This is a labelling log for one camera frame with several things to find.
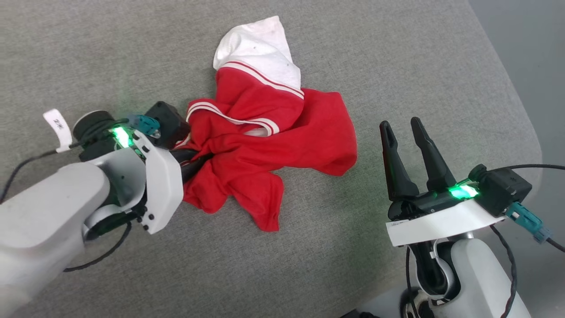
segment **red garment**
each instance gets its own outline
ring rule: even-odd
[[[299,91],[261,76],[240,62],[220,68],[216,100],[189,104],[190,140],[177,148],[199,151],[194,160],[214,154],[184,185],[184,201],[215,213],[233,195],[261,230],[277,231],[284,185],[270,171],[343,175],[357,160],[357,142],[339,93]]]

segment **gray fabric surface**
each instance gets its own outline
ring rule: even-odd
[[[441,1],[7,0],[2,52],[2,181],[55,148],[41,114],[69,123],[164,100],[213,97],[212,57],[231,27],[279,15],[305,87],[339,91],[359,160],[342,178],[282,169],[281,231],[263,233],[235,201],[215,215],[182,204],[155,235],[136,226],[114,255],[61,274],[16,317],[338,317],[403,280],[390,246],[378,125],[388,120],[412,179],[426,175],[419,116],[456,178],[476,164],[540,162],[536,134],[470,6]],[[76,160],[30,164],[11,194]],[[537,184],[539,171],[524,171]],[[87,244],[95,258],[121,229]]]

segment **black cable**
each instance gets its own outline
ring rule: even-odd
[[[503,168],[508,168],[508,169],[549,168],[549,169],[565,170],[565,166],[560,166],[560,165],[547,165],[547,164],[527,164],[527,165],[514,165],[514,166],[501,167],[501,169],[503,169]]]
[[[506,302],[504,313],[502,314],[502,316],[500,316],[501,318],[506,318],[510,314],[510,308],[512,308],[512,303],[514,302],[514,298],[516,298],[516,289],[518,286],[518,271],[516,270],[516,260],[514,259],[514,254],[512,254],[510,246],[508,245],[502,234],[500,234],[496,227],[494,227],[494,225],[491,225],[490,229],[493,230],[496,236],[498,236],[498,239],[506,249],[508,259],[510,260],[510,276],[512,278],[512,281],[510,282],[510,297]]]
[[[99,129],[96,129],[95,131],[93,131],[91,134],[83,136],[83,138],[80,141],[77,141],[75,143],[70,144],[69,149],[72,149],[72,148],[75,148],[75,147],[78,147],[78,146],[82,146],[87,141],[92,139],[92,137],[95,137],[96,135],[98,135],[100,132],[107,130],[107,129],[110,129],[116,124],[127,123],[128,121],[129,121],[128,119],[124,118],[124,119],[118,119],[116,121],[108,122],[105,125],[101,126]],[[4,203],[4,199],[6,199],[6,196],[8,195],[8,190],[10,189],[12,182],[16,178],[16,174],[20,171],[20,169],[23,166],[25,166],[26,164],[28,164],[32,161],[35,161],[37,159],[44,158],[44,157],[47,157],[47,156],[51,156],[52,154],[56,154],[56,153],[58,153],[57,150],[53,149],[53,150],[50,150],[48,152],[44,152],[44,153],[42,153],[38,156],[33,156],[33,157],[30,157],[30,158],[27,158],[26,160],[20,162],[20,164],[17,165],[16,169],[14,169],[12,171],[12,174],[8,178],[6,185],[4,185],[4,189],[2,190],[2,194],[0,196],[0,204]]]
[[[406,284],[408,285],[408,299],[412,304],[412,310],[414,311],[415,318],[418,318],[420,315],[416,310],[416,304],[414,303],[414,297],[412,297],[412,284],[410,284],[410,247],[406,248]]]
[[[121,238],[119,239],[119,241],[116,243],[116,245],[114,245],[111,249],[109,249],[106,253],[102,254],[102,256],[100,256],[99,258],[92,260],[86,264],[80,265],[80,266],[76,266],[76,267],[70,267],[70,268],[65,268],[63,270],[63,272],[68,273],[68,272],[74,272],[76,270],[81,270],[81,269],[85,269],[88,268],[94,264],[98,264],[100,263],[103,259],[107,258],[108,256],[110,256],[112,253],[114,253],[118,247],[120,247],[120,245],[122,243],[124,243],[125,238],[128,237],[129,232],[132,230],[132,224],[131,222],[127,223],[127,226],[125,228],[124,234],[121,235]]]
[[[563,253],[565,253],[565,247],[563,247],[563,245],[557,243],[556,241],[552,240],[551,238],[548,238],[546,240],[546,242],[548,242],[549,244],[553,245],[555,248],[557,248],[558,250],[562,251]]]

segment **green light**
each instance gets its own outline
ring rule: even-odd
[[[128,148],[131,145],[128,132],[126,132],[125,129],[122,127],[116,127],[112,131],[122,148]]]
[[[449,192],[451,192],[451,195],[456,199],[470,199],[479,194],[477,189],[470,186],[456,186],[450,188]]]

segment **cable label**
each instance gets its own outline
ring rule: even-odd
[[[69,150],[69,145],[72,144],[71,130],[59,110],[51,109],[46,111],[43,114],[43,118],[45,118],[49,126],[51,126],[57,134],[57,138],[59,138],[60,147],[57,148],[57,152]]]

